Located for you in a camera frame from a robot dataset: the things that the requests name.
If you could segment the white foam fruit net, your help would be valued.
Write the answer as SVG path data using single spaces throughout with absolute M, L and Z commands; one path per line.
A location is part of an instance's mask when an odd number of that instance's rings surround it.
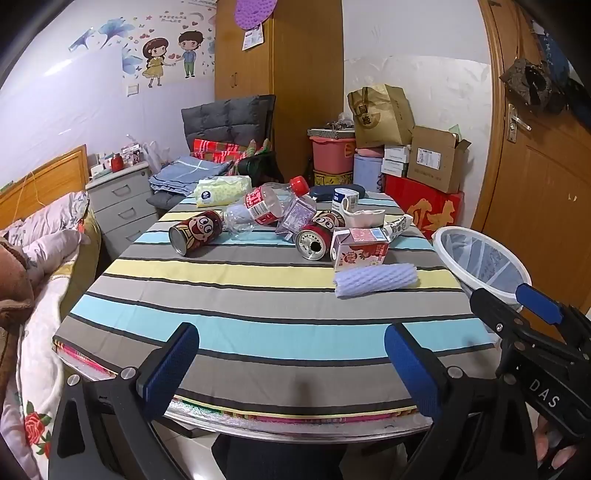
M 377 292 L 389 292 L 416 285 L 415 265 L 389 264 L 349 269 L 335 273 L 335 296 L 353 298 Z

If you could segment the red white milk carton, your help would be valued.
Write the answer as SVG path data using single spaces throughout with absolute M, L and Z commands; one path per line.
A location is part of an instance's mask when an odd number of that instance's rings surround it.
M 380 228 L 338 228 L 332 233 L 329 252 L 335 273 L 381 265 L 390 241 Z

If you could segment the white wrapper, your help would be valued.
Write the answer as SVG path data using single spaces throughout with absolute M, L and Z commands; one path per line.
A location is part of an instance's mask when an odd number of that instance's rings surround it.
M 413 217 L 408 214 L 394 217 L 393 220 L 388 221 L 384 209 L 355 212 L 343 210 L 342 217 L 349 229 L 378 229 L 390 242 L 400 237 L 413 224 Z

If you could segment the white blue yogurt cup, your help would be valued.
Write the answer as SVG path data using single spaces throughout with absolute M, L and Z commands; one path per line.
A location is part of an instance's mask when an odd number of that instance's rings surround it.
M 356 211 L 359 198 L 360 194 L 356 190 L 342 187 L 335 188 L 334 193 L 332 193 L 332 211 L 353 213 Z

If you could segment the red cartoon drink can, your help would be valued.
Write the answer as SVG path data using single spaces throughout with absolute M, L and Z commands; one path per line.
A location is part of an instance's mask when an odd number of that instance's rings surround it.
M 207 210 L 172 226 L 168 238 L 172 248 L 181 256 L 211 243 L 222 232 L 222 218 L 214 210 Z

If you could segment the red open-top drink can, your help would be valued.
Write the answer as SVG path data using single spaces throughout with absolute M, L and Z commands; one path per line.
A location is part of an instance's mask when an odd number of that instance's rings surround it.
M 294 245 L 301 257 L 308 261 L 320 261 L 327 255 L 332 242 L 332 232 L 311 223 L 295 236 Z

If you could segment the purple milk carton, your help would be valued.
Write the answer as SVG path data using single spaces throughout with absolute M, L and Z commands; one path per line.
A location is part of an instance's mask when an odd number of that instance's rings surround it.
M 315 213 L 317 202 L 310 195 L 294 198 L 277 224 L 276 235 L 283 236 L 287 241 L 294 240 L 294 237 L 315 217 Z

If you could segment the clear plastic water bottle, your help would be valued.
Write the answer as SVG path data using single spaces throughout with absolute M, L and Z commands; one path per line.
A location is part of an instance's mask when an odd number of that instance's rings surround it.
M 284 184 L 267 182 L 254 187 L 225 208 L 222 216 L 224 230 L 237 235 L 259 226 L 274 225 L 283 219 L 294 199 L 308 192 L 310 187 L 303 176 L 291 178 Z

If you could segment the white trash bin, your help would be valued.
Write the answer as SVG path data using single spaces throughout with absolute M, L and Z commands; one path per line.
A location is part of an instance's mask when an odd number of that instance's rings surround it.
M 432 240 L 436 253 L 468 296 L 484 288 L 514 310 L 522 309 L 516 290 L 521 284 L 531 285 L 532 280 L 525 265 L 507 247 L 460 226 L 439 228 Z

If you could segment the wooden door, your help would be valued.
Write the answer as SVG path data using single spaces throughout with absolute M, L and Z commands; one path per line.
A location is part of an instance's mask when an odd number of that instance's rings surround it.
M 568 111 L 536 112 L 500 76 L 518 58 L 541 59 L 531 18 L 513 1 L 479 4 L 488 37 L 492 127 L 474 229 L 508 247 L 533 285 L 590 308 L 590 134 Z M 532 127 L 507 138 L 507 105 Z

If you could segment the red gift box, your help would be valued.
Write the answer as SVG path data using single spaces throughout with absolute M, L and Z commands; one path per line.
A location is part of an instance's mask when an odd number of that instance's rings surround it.
M 464 193 L 443 193 L 406 177 L 385 175 L 384 190 L 402 210 L 411 215 L 414 224 L 427 238 L 441 227 L 456 225 Z

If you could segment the open cardboard box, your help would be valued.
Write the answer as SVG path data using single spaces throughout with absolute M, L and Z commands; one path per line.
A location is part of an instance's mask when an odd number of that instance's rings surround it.
M 407 177 L 442 193 L 458 193 L 470 146 L 450 131 L 416 126 Z

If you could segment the floral bed quilt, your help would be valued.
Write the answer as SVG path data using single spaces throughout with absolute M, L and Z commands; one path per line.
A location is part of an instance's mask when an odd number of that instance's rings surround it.
M 65 381 L 53 337 L 95 277 L 100 230 L 84 191 L 71 192 L 1 231 L 1 250 L 27 274 L 32 300 L 1 331 L 1 438 L 28 479 L 48 476 Z

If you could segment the small white boxes stack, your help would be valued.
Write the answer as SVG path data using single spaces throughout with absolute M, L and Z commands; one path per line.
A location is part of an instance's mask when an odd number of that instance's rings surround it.
M 395 177 L 406 177 L 410 164 L 411 148 L 405 146 L 386 146 L 381 171 Z

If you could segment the striped tablecloth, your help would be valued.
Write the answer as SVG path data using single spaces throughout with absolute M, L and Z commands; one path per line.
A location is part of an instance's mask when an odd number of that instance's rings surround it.
M 269 227 L 222 234 L 189 256 L 170 245 L 192 199 L 163 215 L 105 270 L 54 337 L 71 368 L 103 380 L 140 364 L 177 326 L 199 351 L 167 410 L 204 430 L 274 441 L 355 442 L 426 428 L 390 363 L 384 337 L 402 323 L 447 366 L 495 373 L 493 337 L 416 227 L 388 263 L 410 263 L 415 285 L 339 299 L 330 259 L 308 261 Z

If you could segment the lavender cylindrical container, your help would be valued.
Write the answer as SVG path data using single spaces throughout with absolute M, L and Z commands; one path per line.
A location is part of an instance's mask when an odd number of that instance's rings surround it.
M 353 183 L 366 191 L 383 191 L 382 164 L 384 152 L 380 149 L 358 148 L 353 156 Z

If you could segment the navy glasses case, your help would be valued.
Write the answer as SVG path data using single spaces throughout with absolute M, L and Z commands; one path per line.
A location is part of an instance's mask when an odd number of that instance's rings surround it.
M 310 196 L 317 202 L 329 202 L 334 197 L 335 190 L 337 189 L 349 189 L 356 191 L 361 199 L 366 197 L 366 190 L 362 186 L 356 184 L 346 185 L 315 185 L 311 187 Z

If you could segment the dark hanging bag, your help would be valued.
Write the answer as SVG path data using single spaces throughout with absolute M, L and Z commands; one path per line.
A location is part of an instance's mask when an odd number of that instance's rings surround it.
M 569 79 L 569 62 L 563 58 L 534 64 L 518 58 L 500 76 L 509 90 L 539 111 L 559 114 L 567 105 L 564 92 Z

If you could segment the grey drawer cabinet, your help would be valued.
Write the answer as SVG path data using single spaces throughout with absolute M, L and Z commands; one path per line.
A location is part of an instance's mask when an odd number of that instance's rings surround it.
M 156 209 L 147 202 L 152 195 L 149 176 L 148 164 L 141 162 L 86 185 L 91 209 L 112 260 L 158 220 Z

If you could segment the yellow patterned box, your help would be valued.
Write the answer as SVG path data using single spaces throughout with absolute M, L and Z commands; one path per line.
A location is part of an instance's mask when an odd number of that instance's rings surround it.
M 315 186 L 349 185 L 353 183 L 353 171 L 335 174 L 315 170 L 314 181 Z

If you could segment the pink plastic bin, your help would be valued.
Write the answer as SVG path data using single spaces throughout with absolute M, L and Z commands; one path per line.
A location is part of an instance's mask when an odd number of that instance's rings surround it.
M 315 170 L 342 174 L 353 170 L 356 137 L 353 130 L 310 129 L 312 161 Z

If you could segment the brown paper bag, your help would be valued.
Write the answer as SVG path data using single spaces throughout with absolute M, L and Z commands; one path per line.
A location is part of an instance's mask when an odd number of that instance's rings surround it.
M 387 84 L 365 86 L 349 92 L 348 102 L 358 147 L 412 143 L 415 120 L 401 87 Z

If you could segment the wooden headboard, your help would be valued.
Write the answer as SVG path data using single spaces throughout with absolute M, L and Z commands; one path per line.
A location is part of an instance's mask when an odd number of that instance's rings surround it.
M 88 181 L 87 148 L 80 145 L 1 189 L 0 227 L 26 219 L 67 193 L 82 191 Z

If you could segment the yellow tissue pack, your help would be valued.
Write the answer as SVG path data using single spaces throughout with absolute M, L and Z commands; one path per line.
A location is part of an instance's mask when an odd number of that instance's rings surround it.
M 249 176 L 215 176 L 199 180 L 193 191 L 198 208 L 228 206 L 252 190 Z

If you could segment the folded blue cloth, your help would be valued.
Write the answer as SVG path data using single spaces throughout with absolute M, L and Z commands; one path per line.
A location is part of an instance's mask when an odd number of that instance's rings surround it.
M 230 167 L 231 162 L 214 163 L 191 156 L 179 157 L 152 175 L 148 182 L 155 193 L 162 191 L 187 197 L 193 194 L 200 180 L 224 175 Z

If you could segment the red cup on cabinet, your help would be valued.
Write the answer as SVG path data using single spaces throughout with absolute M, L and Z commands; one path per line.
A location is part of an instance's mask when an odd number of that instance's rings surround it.
M 119 172 L 125 168 L 123 158 L 119 153 L 113 155 L 110 165 L 113 173 Z

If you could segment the red plaid blanket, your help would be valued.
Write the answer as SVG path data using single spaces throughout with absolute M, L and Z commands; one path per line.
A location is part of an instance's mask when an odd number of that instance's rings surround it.
M 259 153 L 270 151 L 270 147 L 269 139 L 264 139 L 260 144 L 256 140 L 252 140 L 246 146 L 240 146 L 235 143 L 195 139 L 190 155 L 198 160 L 225 163 L 239 161 Z

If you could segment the wooden wardrobe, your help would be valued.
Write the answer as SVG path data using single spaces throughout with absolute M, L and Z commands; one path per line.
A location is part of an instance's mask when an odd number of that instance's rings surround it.
M 276 96 L 270 141 L 284 178 L 308 168 L 308 129 L 344 111 L 342 28 L 339 1 L 280 1 L 263 22 L 263 44 L 245 50 L 235 2 L 216 3 L 214 96 Z

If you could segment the grey padded chair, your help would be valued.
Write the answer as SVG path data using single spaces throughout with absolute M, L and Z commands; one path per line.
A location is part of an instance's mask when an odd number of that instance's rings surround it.
M 246 146 L 252 140 L 260 144 L 264 139 L 269 139 L 271 144 L 274 106 L 276 106 L 276 96 L 256 95 L 219 100 L 183 109 L 181 117 L 189 148 L 187 156 L 191 156 L 195 139 L 235 143 L 240 146 Z M 229 162 L 231 162 L 230 169 L 221 176 L 249 176 L 253 186 L 283 179 L 283 174 L 280 173 L 276 162 L 273 145 L 270 151 Z M 184 198 L 186 197 L 181 195 L 152 191 L 148 203 L 159 212 L 167 212 Z

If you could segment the purple hanging mat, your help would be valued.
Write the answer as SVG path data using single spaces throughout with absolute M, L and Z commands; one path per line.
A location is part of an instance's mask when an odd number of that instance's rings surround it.
M 235 24 L 242 30 L 263 24 L 276 8 L 277 0 L 238 0 L 235 2 Z

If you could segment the cartoon couple wall sticker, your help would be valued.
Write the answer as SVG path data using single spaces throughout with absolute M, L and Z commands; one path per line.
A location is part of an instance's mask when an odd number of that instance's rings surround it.
M 195 77 L 197 64 L 197 50 L 204 42 L 204 34 L 197 30 L 187 30 L 177 38 L 180 54 L 169 52 L 169 41 L 164 37 L 157 37 L 147 41 L 142 47 L 142 54 L 146 60 L 142 77 L 147 81 L 147 87 L 161 86 L 166 68 L 181 66 L 182 77 Z

